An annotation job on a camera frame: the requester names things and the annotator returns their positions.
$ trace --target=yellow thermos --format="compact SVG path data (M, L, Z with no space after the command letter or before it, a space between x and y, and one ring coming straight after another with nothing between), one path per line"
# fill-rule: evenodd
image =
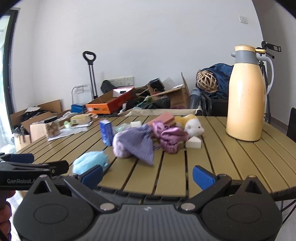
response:
M234 47L235 63L229 81L228 116L226 132L243 141L257 141L261 138L264 119L266 86L260 71L258 60L268 61L271 65L271 82L274 81L274 67L269 57L257 56L265 53L248 45Z

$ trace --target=slatted table top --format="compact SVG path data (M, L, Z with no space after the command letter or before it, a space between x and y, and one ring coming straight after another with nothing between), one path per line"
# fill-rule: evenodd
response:
M195 165L215 174L225 173L232 179L256 175L270 193L296 187L296 143L265 122L259 141L244 142L226 134L226 117L199 117L205 129L202 148L181 148L177 154L156 150L153 166L136 157L116 158L112 147L106 147L101 140L100 120L108 119L116 126L131 121L147 123L155 117L101 118L88 131L50 142L42 137L18 153L34 154L35 164L67 160L71 165L85 152L104 150L111 165L99 186L150 197L190 198L201 192L192 179Z

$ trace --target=power socket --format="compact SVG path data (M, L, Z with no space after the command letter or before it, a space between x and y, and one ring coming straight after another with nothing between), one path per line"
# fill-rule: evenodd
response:
M133 76L111 79L109 81L115 87L133 86L134 85L134 77Z
M134 77L133 76L125 77L124 84L125 84L125 86L134 86L135 85Z
M247 18L244 17L244 16L239 16L239 21L240 21L241 23L248 24L248 20L247 20Z

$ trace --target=silver screw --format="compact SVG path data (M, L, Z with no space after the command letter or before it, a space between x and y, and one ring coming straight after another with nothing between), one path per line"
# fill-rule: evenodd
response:
M102 203L100 205L100 209L104 210L104 211L111 211L115 208L113 203L110 202L106 202L106 203Z
M181 204L181 208L185 211L191 211L191 210L195 209L195 205L193 203L186 202L186 203Z

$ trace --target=round black disc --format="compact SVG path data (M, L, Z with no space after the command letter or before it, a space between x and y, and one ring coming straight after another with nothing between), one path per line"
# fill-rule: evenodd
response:
M261 241L277 235L282 217L274 202L259 194L227 196L209 202L202 211L206 227L220 239Z
M15 213L14 226L30 241L64 241L79 237L93 218L92 208L83 200L42 193L29 202L23 200Z

